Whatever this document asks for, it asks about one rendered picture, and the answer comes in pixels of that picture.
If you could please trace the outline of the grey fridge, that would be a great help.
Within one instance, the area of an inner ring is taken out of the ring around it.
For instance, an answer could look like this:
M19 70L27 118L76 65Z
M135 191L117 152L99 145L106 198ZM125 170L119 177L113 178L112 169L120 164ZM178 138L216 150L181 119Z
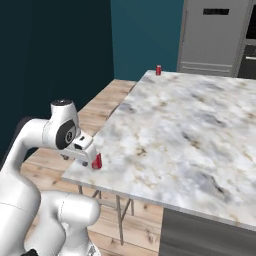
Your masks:
M177 71L232 77L253 0L184 0Z

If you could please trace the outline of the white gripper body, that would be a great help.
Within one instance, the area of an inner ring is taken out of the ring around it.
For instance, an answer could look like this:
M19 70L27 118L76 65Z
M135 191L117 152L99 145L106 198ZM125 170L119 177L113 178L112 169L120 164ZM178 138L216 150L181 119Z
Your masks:
M67 148L61 150L60 154L91 164L96 159L97 151L93 143L87 145L71 143Z

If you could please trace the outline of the dark wall oven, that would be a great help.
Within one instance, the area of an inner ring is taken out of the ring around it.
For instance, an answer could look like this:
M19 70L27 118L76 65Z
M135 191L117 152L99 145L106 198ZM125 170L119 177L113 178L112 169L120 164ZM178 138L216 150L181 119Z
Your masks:
M256 80L256 0L250 3L237 77Z

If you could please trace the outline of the metal stool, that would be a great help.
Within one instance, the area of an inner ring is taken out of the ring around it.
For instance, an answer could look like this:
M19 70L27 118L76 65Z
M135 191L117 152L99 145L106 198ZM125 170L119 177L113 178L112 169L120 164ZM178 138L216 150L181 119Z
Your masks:
M126 215L128 209L131 209L131 214L134 214L134 200L132 198L128 198L126 205L122 206L121 205L121 197L119 195L115 196L114 202L110 202L110 201L105 200L102 197L102 192L99 189L95 190L95 192L92 195L92 198L96 199L101 205L113 208L116 211L120 243L124 244L123 220L125 218L125 215Z

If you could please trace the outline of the grey island cabinet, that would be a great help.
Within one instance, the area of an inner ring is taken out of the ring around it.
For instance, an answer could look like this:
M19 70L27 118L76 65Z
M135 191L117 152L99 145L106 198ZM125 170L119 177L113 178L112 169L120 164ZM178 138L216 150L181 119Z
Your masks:
M164 209L158 256L256 256L256 232Z

